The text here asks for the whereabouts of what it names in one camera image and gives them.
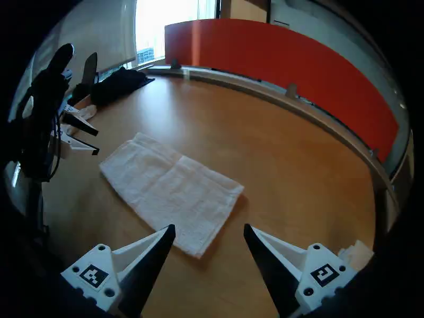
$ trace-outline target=orange divider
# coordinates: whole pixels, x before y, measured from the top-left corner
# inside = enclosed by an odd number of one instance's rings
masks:
[[[287,88],[323,108],[384,161],[398,123],[372,83],[325,45],[280,26],[248,20],[212,19],[165,27],[170,64],[211,67]]]

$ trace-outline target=blind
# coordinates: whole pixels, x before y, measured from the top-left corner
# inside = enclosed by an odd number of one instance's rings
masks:
[[[47,67],[56,50],[72,43],[75,55],[69,88],[81,82],[85,60],[98,55],[98,72],[134,60],[136,0],[84,0],[62,19],[37,50],[32,78]]]

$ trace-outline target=white cloth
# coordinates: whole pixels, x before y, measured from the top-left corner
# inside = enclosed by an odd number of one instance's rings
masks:
[[[116,192],[148,225],[175,225],[174,245],[200,258],[244,187],[138,133],[100,164]]]

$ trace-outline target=cable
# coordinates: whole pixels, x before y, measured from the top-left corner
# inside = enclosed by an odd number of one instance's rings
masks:
[[[56,141],[56,135],[57,135],[57,139],[58,139],[59,143],[57,145],[57,160],[56,160],[56,165],[55,165],[55,168],[53,169],[53,172],[51,173],[51,175],[49,177],[49,180],[51,178],[53,178],[53,176],[55,175],[57,169],[59,168],[59,161],[60,161],[60,151],[61,151],[62,141],[61,141],[61,136],[60,136],[61,131],[60,131],[59,115],[57,113],[56,113],[56,116],[55,116],[55,127],[54,127],[53,130],[55,132],[55,139],[54,139],[54,141]]]

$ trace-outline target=table surface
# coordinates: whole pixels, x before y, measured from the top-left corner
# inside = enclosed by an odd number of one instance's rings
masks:
[[[114,192],[99,163],[140,131],[245,186],[205,255],[173,247],[143,310],[145,317],[276,317],[243,238],[251,225],[307,248],[372,246],[374,197],[367,166],[312,123],[242,92],[157,77],[90,120],[100,148],[60,161],[43,184],[51,247],[69,266],[94,245],[120,248],[153,230]]]

